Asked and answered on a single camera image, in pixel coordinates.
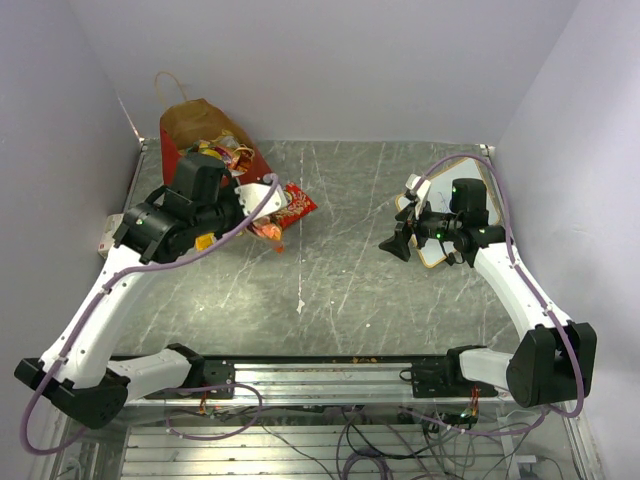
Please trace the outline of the red nut mix snack bag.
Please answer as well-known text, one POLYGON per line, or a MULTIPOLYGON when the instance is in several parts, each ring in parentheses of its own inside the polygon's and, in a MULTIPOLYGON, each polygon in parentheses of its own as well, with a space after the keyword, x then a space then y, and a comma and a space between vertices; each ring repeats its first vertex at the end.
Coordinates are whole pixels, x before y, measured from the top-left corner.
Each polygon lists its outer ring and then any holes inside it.
POLYGON ((284 193, 288 204, 272 215, 272 220, 285 230, 317 209, 316 203, 295 183, 287 183, 284 193))

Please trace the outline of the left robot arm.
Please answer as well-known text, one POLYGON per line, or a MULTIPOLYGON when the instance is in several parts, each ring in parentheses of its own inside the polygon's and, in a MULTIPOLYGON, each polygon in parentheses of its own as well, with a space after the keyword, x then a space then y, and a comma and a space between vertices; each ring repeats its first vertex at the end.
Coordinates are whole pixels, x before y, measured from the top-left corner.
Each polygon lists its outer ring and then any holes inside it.
POLYGON ((40 398, 82 427, 100 429, 132 400, 202 389, 206 361, 184 345, 123 361, 112 354, 130 308, 161 271, 190 263, 198 237, 212 233, 223 243, 246 226, 241 190, 224 161, 189 153, 170 184, 124 214, 102 273, 68 326, 40 356, 16 366, 15 378, 34 393, 24 423, 40 398))

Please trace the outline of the orange snack bag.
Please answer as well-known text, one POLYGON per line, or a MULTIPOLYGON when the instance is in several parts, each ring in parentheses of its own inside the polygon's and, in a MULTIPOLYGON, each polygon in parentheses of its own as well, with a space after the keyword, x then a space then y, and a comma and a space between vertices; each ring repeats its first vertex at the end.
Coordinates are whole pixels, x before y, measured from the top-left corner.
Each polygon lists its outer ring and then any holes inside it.
POLYGON ((274 251, 282 253, 282 228, 270 217, 261 217, 248 225, 247 231, 266 242, 274 251))

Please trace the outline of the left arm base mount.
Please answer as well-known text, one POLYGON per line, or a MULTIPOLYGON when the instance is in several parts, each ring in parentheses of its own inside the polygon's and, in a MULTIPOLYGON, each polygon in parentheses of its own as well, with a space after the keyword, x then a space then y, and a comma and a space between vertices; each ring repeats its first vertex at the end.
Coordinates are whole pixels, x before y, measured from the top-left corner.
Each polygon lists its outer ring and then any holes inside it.
POLYGON ((205 399, 231 399, 234 388, 228 385, 235 382, 234 365, 226 360, 206 360, 202 377, 202 386, 213 386, 210 391, 202 392, 205 399))

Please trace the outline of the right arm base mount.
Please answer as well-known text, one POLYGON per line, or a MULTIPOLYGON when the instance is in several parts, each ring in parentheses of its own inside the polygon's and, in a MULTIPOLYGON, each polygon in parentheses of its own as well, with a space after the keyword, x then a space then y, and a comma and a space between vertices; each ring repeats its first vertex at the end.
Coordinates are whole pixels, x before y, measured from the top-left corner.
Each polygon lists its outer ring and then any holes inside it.
POLYGON ((399 379, 411 386, 414 398, 461 397, 459 386, 445 368, 412 364, 399 371, 399 379))

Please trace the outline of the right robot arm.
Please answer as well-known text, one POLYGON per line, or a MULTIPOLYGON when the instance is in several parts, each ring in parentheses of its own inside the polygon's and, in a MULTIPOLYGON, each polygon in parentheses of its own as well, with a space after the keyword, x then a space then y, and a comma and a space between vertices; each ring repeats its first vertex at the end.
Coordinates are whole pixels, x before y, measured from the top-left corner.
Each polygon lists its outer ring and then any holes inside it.
POLYGON ((408 261, 410 241, 418 246, 430 240, 452 243, 454 250, 445 255, 446 262, 465 263, 485 279, 519 336, 513 354, 484 346, 450 350, 450 365, 440 373, 442 387, 459 396, 480 382, 508 392, 525 408, 572 401, 579 411, 591 388, 595 330, 574 322, 549 299, 517 255, 505 228, 490 224, 482 180, 453 180, 447 213, 432 210, 429 190, 426 178, 408 178, 408 203, 396 215, 394 233, 380 243, 380 249, 408 261))

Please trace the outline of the orange Fox's candy bag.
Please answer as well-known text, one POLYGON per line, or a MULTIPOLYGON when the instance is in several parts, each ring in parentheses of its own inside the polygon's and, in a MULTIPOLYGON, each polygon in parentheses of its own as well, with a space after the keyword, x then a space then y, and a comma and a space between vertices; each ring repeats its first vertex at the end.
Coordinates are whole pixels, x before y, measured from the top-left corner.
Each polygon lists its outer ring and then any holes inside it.
POLYGON ((233 176, 247 173, 255 158, 255 150, 240 143, 229 130, 223 130, 212 140, 197 140, 185 152, 201 153, 221 160, 233 176))

